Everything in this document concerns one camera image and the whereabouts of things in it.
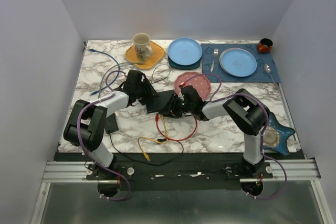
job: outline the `mug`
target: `mug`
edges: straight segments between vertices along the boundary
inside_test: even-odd
[[[259,41],[258,43],[258,51],[261,53],[268,53],[271,52],[273,47],[273,42],[270,39],[262,39],[261,41]]]
[[[151,38],[148,34],[140,33],[133,36],[135,53],[139,61],[147,61],[153,54]]]

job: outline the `white wall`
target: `white wall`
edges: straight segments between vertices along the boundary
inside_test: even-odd
[[[274,58],[303,150],[315,157],[336,217],[336,0],[294,0]]]
[[[0,6],[0,223],[29,223],[83,46],[61,0]]]
[[[292,0],[62,0],[85,39],[259,39],[272,36]]]

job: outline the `blue cable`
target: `blue cable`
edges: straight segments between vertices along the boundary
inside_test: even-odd
[[[100,54],[107,55],[108,57],[110,57],[112,60],[114,60],[117,63],[117,65],[118,65],[118,71],[120,71],[120,65],[119,65],[119,63],[111,55],[107,54],[106,52],[97,51],[97,50],[92,49],[92,48],[89,48],[89,52],[98,52]],[[115,79],[109,85],[112,85],[115,82],[115,80],[118,78],[118,75],[119,75],[119,72],[117,73]],[[98,94],[98,93],[99,93],[99,90],[92,92],[91,95],[95,95],[95,94]]]

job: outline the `brown cup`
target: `brown cup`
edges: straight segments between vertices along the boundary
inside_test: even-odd
[[[273,42],[270,39],[262,39],[261,41],[259,41],[258,43],[258,51],[266,54],[268,52],[271,52],[272,47],[273,47]]]

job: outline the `marble table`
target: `marble table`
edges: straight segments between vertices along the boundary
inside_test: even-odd
[[[167,49],[172,40],[154,40],[157,44],[161,45],[164,49]],[[246,40],[199,40],[199,43],[257,43],[257,41]],[[88,48],[93,48],[98,51],[104,51],[114,56],[116,60],[121,63],[125,62],[124,53],[132,45],[130,40],[92,40],[88,41],[87,49],[84,54],[83,62],[81,65],[77,85],[71,102],[71,108],[74,103],[83,99],[86,101],[92,101],[97,99],[98,95],[90,96],[92,91],[99,88],[99,84],[103,74],[113,65],[115,62],[103,54],[96,52],[89,52]],[[168,64],[167,55],[157,64]],[[123,71],[129,69],[136,69],[132,65],[122,65]],[[153,69],[143,71],[150,79]],[[197,71],[202,73],[202,69],[198,68]],[[165,77],[169,72],[168,66],[160,66],[154,73],[153,80],[159,80]],[[173,70],[169,77],[163,81],[155,83],[153,86],[157,92],[164,90],[174,89],[174,81],[177,76],[185,71]],[[125,77],[118,77],[113,87],[119,86]],[[218,83],[211,84],[214,91],[218,87]],[[244,88],[252,93],[255,97],[260,99],[269,109],[276,115],[278,121],[289,126],[289,119],[286,116],[283,100],[280,93],[272,83],[229,83],[225,82],[215,98],[221,98],[229,94],[235,93],[238,89]],[[109,94],[109,90],[105,89],[102,95]],[[141,104],[136,106],[122,109],[116,113],[117,123],[119,131],[112,134],[112,140],[115,147],[122,152],[140,152],[138,147],[138,137],[147,136],[152,138],[158,138],[161,135],[158,133],[155,126],[155,114],[147,114],[146,107]],[[186,117],[180,119],[166,118],[167,130],[169,136],[172,138],[184,138],[188,136],[194,129],[195,120],[193,117]],[[116,152],[112,147],[109,136],[105,133],[103,142],[111,152]],[[290,152],[296,152],[298,146],[293,136],[288,140],[288,148]],[[150,152],[180,152],[181,146],[170,141],[166,145],[155,144],[151,141],[142,141],[144,150]],[[208,122],[198,122],[198,128],[196,133],[187,141],[183,142],[184,151],[188,153],[198,152],[243,152],[244,151],[244,138],[243,133],[239,130],[236,124],[229,116],[221,118],[215,118]],[[71,145],[69,142],[61,138],[59,152],[73,153],[81,152],[79,147]]]

